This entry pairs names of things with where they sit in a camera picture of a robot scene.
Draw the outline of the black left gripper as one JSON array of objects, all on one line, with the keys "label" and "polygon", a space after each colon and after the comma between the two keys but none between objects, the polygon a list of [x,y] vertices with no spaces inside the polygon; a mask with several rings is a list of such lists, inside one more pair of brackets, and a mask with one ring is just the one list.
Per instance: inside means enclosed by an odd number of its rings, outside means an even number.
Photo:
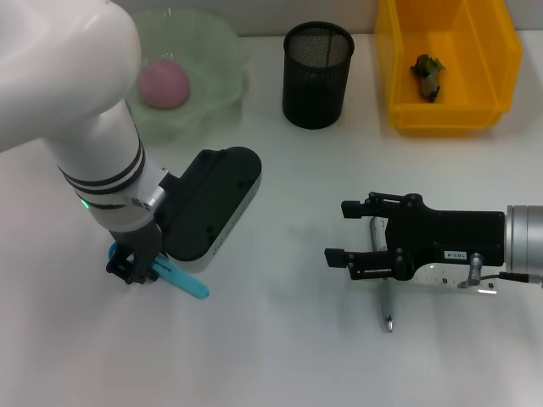
[{"label": "black left gripper", "polygon": [[[112,231],[115,244],[109,247],[105,270],[124,283],[155,282],[159,274],[153,269],[154,258],[162,252],[162,233],[155,223],[133,231]],[[127,259],[133,255],[132,263]]]}]

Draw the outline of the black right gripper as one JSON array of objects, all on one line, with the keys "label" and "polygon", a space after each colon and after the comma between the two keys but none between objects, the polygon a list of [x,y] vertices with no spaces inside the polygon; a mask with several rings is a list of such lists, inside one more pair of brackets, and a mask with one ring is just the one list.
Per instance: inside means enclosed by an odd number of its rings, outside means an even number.
[{"label": "black right gripper", "polygon": [[389,254],[325,249],[327,265],[347,269],[353,281],[392,277],[409,281],[425,265],[467,265],[474,254],[482,256],[484,265],[505,262],[506,216],[499,211],[437,210],[419,194],[379,192],[370,192],[364,201],[345,200],[341,210],[345,219],[388,220]]}]

